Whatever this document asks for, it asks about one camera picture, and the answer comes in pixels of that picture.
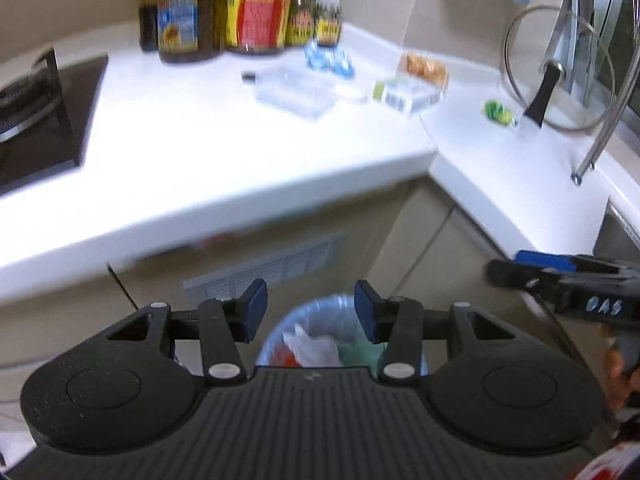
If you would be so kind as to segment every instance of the countertop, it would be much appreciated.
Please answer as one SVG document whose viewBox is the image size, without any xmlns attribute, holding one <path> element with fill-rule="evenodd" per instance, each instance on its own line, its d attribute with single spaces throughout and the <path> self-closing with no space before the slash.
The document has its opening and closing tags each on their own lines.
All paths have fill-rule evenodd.
<svg viewBox="0 0 640 480">
<path fill-rule="evenodd" d="M 356 86 L 370 91 L 393 73 L 395 45 L 354 27 L 344 43 Z M 303 66 L 299 51 L 166 66 L 140 52 L 135 23 L 55 46 L 61 66 L 104 51 L 110 62 L 84 165 L 0 196 L 2 302 L 427 174 L 505 254 L 590 253 L 610 199 L 640 226 L 640 188 L 607 153 L 582 187 L 571 182 L 588 136 L 528 136 L 485 120 L 488 98 L 522 108 L 497 71 L 470 62 L 444 58 L 449 91 L 421 117 L 340 102 L 311 122 L 256 102 L 241 81 L 244 70 Z M 0 86 L 35 57 L 0 65 Z"/>
</svg>

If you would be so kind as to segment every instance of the silver screw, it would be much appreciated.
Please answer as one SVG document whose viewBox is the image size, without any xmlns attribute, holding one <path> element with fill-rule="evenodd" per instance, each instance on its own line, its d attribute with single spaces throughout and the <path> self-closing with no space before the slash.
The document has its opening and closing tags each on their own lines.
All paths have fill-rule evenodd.
<svg viewBox="0 0 640 480">
<path fill-rule="evenodd" d="M 240 375 L 240 367 L 232 363 L 218 363 L 209 367 L 209 375 L 216 379 L 233 379 Z"/>
<path fill-rule="evenodd" d="M 391 363 L 383 368 L 382 373 L 392 379 L 408 379 L 415 374 L 415 368 L 407 363 Z"/>
</svg>

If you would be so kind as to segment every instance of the faucet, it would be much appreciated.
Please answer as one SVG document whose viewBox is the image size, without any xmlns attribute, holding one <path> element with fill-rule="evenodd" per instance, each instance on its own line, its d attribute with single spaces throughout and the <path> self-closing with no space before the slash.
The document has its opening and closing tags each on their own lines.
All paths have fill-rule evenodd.
<svg viewBox="0 0 640 480">
<path fill-rule="evenodd" d="M 622 114 L 625 111 L 626 104 L 631 97 L 636 86 L 636 80 L 640 76 L 640 41 L 638 41 L 638 30 L 640 28 L 640 0 L 633 0 L 634 4 L 634 53 L 631 57 L 631 64 L 626 72 L 622 86 L 618 91 L 618 98 L 611 105 L 609 112 L 602 122 L 600 133 L 596 138 L 593 146 L 587 153 L 581 165 L 576 171 L 571 174 L 571 178 L 576 186 L 582 184 L 587 170 L 593 170 L 595 168 L 596 161 L 600 158 L 600 155 L 604 151 L 609 139 L 613 135 L 622 118 Z"/>
</svg>

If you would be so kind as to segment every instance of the barcode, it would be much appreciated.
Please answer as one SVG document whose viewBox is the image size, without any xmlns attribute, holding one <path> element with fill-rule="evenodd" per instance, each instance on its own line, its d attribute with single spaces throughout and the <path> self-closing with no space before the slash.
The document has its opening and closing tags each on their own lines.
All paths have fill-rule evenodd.
<svg viewBox="0 0 640 480">
<path fill-rule="evenodd" d="M 395 108 L 400 113 L 404 112 L 404 107 L 406 106 L 406 102 L 399 95 L 387 93 L 385 97 L 385 105 L 391 106 Z"/>
</svg>

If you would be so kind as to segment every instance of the human hand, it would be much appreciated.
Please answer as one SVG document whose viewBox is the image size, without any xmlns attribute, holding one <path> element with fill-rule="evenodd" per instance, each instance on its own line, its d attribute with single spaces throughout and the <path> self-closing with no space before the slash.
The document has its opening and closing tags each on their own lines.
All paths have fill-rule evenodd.
<svg viewBox="0 0 640 480">
<path fill-rule="evenodd" d="M 604 336 L 613 336 L 610 329 L 603 327 Z M 604 371 L 607 375 L 607 406 L 617 412 L 626 406 L 629 397 L 634 392 L 640 392 L 640 369 L 631 377 L 623 374 L 625 360 L 615 348 L 610 348 L 604 357 Z"/>
</svg>

